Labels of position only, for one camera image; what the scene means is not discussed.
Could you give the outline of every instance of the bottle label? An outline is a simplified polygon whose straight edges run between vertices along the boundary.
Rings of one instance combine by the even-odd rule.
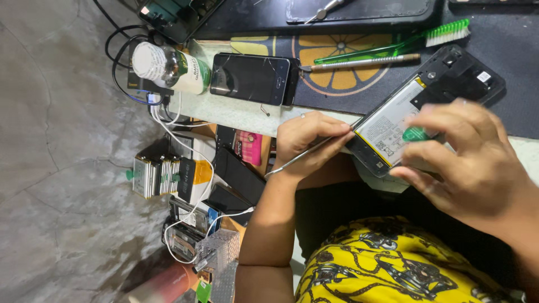
[[[188,54],[178,53],[178,82],[171,87],[174,90],[202,94],[210,84],[210,69],[207,64]]]

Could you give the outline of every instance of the pink pouch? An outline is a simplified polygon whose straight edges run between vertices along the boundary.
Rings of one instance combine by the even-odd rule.
[[[244,130],[237,130],[236,139],[234,141],[234,152],[243,161],[255,166],[260,166],[262,164],[260,158],[262,135],[246,132]]]

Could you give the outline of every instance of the gray floor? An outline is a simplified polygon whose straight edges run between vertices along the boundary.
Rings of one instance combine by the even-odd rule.
[[[162,252],[167,205],[124,168],[161,130],[113,87],[113,30],[92,0],[0,0],[0,302],[110,302]]]

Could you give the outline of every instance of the green plastic spudger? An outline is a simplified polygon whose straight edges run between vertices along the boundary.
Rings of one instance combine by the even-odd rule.
[[[457,39],[462,39],[470,35],[468,29],[469,19],[462,19],[451,22],[434,29],[429,29],[414,35],[403,42],[357,52],[338,54],[314,60],[314,64],[338,63],[352,60],[372,59],[376,57],[398,56],[410,52],[416,52],[424,47],[447,43]]]
[[[415,142],[429,140],[430,137],[423,131],[423,128],[411,126],[403,132],[404,142]]]

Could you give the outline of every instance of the plastic bottle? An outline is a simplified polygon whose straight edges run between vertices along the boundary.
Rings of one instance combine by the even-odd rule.
[[[135,48],[133,71],[159,87],[197,95],[206,91],[211,76],[207,64],[197,58],[171,46],[156,46],[149,42],[142,42]]]
[[[171,303],[197,281],[192,264],[174,263],[164,272],[128,292],[119,303]]]

